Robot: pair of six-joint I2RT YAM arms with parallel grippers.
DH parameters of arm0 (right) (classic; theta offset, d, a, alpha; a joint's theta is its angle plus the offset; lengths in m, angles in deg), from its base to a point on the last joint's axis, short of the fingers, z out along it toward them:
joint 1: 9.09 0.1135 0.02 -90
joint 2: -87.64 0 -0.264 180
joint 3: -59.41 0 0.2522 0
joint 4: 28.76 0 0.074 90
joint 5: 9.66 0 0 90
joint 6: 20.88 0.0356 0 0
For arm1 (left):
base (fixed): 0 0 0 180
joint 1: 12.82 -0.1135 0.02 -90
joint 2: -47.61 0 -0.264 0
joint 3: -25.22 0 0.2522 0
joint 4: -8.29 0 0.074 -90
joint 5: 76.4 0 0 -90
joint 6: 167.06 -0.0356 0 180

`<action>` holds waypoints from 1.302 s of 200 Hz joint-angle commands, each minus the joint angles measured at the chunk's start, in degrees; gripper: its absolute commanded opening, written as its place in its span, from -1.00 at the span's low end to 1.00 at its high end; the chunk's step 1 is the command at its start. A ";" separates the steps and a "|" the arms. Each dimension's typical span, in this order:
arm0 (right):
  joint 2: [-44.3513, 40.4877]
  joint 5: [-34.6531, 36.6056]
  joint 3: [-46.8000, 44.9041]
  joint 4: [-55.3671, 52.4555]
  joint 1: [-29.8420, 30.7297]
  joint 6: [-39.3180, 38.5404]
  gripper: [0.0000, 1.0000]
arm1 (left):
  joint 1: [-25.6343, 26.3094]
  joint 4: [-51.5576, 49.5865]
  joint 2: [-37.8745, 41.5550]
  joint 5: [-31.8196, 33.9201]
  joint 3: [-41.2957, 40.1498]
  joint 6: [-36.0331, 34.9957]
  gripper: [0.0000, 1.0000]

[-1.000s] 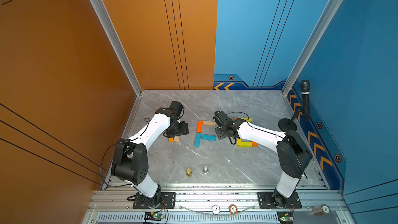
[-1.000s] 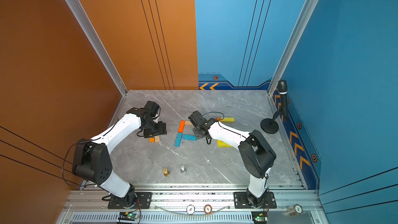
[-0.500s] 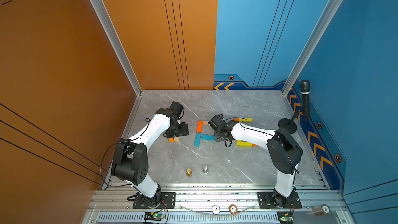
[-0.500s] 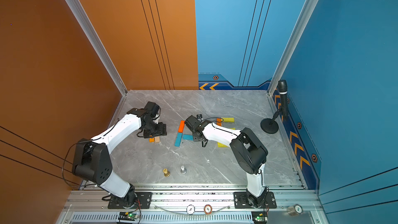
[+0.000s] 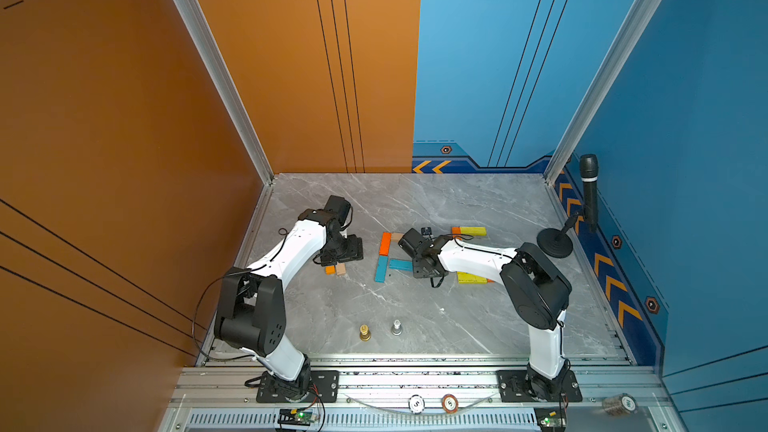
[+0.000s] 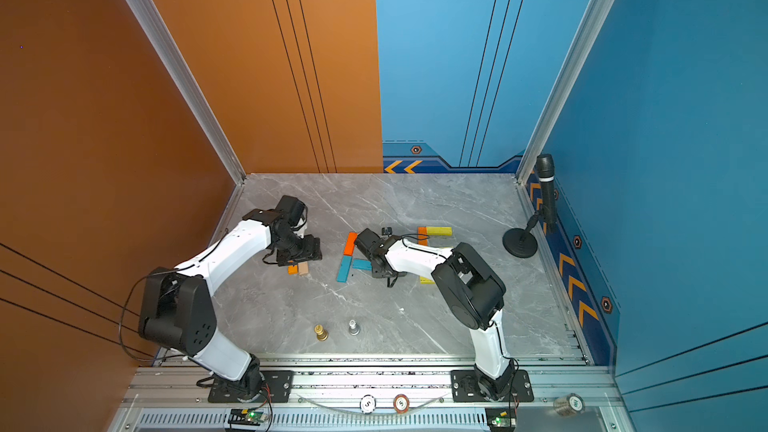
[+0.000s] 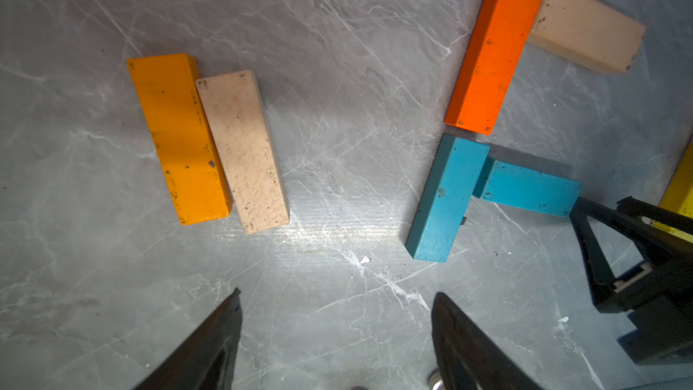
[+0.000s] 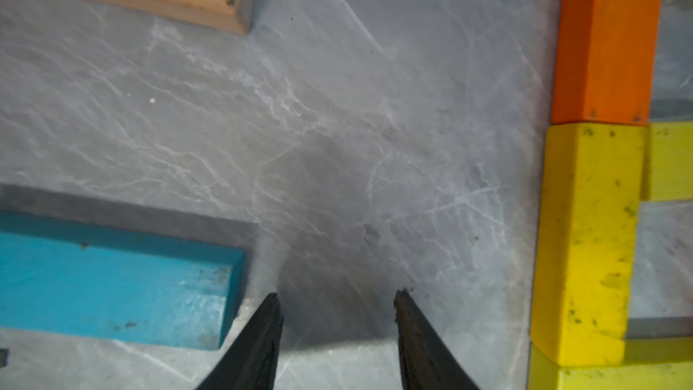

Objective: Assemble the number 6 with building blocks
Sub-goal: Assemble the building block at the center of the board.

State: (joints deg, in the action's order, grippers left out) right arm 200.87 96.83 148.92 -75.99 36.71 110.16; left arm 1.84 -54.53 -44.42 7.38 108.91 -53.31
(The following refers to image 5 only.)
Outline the yellow block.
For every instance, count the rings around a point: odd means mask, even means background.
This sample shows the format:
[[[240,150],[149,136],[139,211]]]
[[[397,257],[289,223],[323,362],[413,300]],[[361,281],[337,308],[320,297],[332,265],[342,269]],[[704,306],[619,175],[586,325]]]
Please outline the yellow block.
[[[486,236],[487,229],[481,226],[461,226],[461,234],[470,236]]]
[[[465,273],[465,272],[458,272],[457,280],[459,284],[464,284],[464,285],[479,285],[479,284],[488,283],[488,279],[485,277],[481,277],[481,276],[477,276],[477,275]]]

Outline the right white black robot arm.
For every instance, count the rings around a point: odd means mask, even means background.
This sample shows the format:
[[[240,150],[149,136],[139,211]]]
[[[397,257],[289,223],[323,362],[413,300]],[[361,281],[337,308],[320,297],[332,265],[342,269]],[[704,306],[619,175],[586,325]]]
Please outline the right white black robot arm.
[[[455,236],[432,239],[410,229],[398,246],[412,259],[414,276],[428,278],[435,288],[448,274],[458,272],[503,285],[529,328],[528,394],[548,402],[564,397],[570,362],[563,352],[563,328],[572,286],[537,245],[470,245]]]

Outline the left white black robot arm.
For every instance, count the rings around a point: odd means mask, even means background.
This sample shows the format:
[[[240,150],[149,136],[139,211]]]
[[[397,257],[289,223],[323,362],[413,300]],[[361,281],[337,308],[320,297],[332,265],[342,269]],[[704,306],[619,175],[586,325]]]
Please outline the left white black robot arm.
[[[362,239],[349,235],[353,208],[332,195],[324,207],[303,211],[282,240],[245,268],[231,268],[221,280],[214,337],[253,356],[266,368],[260,380],[291,401],[309,393],[308,356],[285,337],[284,291],[306,262],[322,267],[363,259]]]

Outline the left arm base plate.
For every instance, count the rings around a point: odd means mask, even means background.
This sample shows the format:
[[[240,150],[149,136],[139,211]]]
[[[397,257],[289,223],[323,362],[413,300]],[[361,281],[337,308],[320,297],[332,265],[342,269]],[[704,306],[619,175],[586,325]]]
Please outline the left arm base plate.
[[[268,372],[259,377],[256,402],[260,404],[310,403],[319,398],[324,403],[335,403],[339,391],[337,370],[314,370],[288,382]]]

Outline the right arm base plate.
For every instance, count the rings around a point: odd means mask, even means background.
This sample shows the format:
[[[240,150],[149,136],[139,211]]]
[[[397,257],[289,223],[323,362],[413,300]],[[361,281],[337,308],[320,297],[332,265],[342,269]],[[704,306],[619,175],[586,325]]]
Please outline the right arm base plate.
[[[574,372],[565,368],[554,379],[529,370],[499,370],[498,390],[504,403],[568,402],[580,403],[583,395]]]

